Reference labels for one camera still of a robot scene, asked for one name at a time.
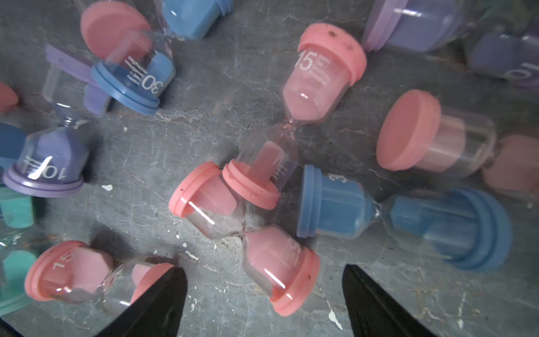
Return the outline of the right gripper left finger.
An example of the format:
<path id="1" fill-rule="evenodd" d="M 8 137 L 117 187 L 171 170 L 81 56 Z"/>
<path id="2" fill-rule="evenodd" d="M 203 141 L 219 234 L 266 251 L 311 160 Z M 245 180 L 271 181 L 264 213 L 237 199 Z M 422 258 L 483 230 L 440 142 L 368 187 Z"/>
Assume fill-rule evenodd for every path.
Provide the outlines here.
<path id="1" fill-rule="evenodd" d="M 177 336 L 188 292 L 184 269 L 173 267 L 99 336 Z"/>

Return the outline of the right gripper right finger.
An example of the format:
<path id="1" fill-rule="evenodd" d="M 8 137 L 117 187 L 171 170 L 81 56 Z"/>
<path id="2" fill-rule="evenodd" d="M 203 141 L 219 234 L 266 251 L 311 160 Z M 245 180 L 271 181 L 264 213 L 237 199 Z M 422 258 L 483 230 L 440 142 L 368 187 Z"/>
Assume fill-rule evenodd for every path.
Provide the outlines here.
<path id="1" fill-rule="evenodd" d="M 355 336 L 433 336 L 357 265 L 346 265 L 342 290 Z"/>

